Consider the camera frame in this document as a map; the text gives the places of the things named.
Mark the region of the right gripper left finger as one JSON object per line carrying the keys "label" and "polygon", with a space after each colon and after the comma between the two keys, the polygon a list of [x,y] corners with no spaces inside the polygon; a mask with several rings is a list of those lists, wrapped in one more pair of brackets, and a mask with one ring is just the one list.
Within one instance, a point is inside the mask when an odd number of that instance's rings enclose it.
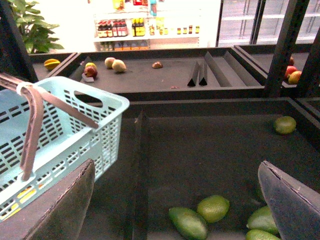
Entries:
{"label": "right gripper left finger", "polygon": [[28,206],[0,224],[2,240],[76,240],[93,194],[88,159]]}

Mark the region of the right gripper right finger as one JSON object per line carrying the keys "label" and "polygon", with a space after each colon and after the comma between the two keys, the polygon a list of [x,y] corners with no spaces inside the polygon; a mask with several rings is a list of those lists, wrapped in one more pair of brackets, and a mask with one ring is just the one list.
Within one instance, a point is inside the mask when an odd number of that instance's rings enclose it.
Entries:
{"label": "right gripper right finger", "polygon": [[320,238],[320,194],[268,161],[258,167],[263,197],[283,240]]}

